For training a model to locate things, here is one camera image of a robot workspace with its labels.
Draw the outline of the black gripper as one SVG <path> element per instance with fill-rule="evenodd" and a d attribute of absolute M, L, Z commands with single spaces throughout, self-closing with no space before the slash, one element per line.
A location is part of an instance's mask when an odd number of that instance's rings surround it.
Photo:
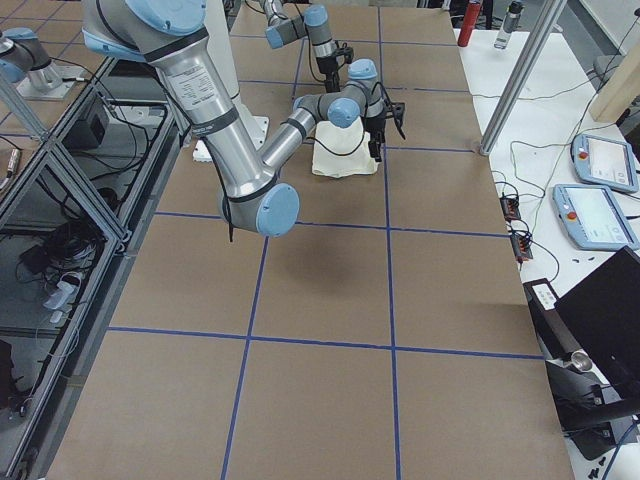
<path fill-rule="evenodd" d="M 315 46 L 315 58 L 327 93 L 340 91 L 339 70 L 353 61 L 353 48 L 347 43 L 324 43 Z"/>
<path fill-rule="evenodd" d="M 369 153 L 374 161 L 381 161 L 381 143 L 386 142 L 386 124 L 388 120 L 393 121 L 401 138 L 403 140 L 406 139 L 406 134 L 403 130 L 405 111 L 406 105 L 404 102 L 383 100 L 381 112 L 375 116 L 365 118 L 364 129 L 370 136 L 370 141 L 368 142 Z"/>

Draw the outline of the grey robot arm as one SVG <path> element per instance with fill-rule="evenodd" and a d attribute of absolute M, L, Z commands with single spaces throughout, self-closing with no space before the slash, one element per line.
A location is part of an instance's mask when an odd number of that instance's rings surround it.
<path fill-rule="evenodd" d="M 354 51 L 346 42 L 340 44 L 331 31 L 328 12 L 322 4 L 312 4 L 297 16 L 289 17 L 284 10 L 285 1 L 259 1 L 259 6 L 267 20 L 266 39 L 272 49 L 305 38 L 309 55 L 314 55 L 322 75 L 312 77 L 322 83 L 328 93 L 340 90 L 340 70 L 350 65 Z"/>
<path fill-rule="evenodd" d="M 211 155 L 221 184 L 219 210 L 231 230 L 278 237 L 294 226 L 299 196 L 279 174 L 318 123 L 347 128 L 361 122 L 375 161 L 381 159 L 387 121 L 403 123 L 404 103 L 391 100 L 374 61 L 358 59 L 342 89 L 298 98 L 276 132 L 256 146 L 240 102 L 223 80 L 234 73 L 234 61 L 209 52 L 206 2 L 85 1 L 82 9 L 89 50 L 156 70 Z"/>

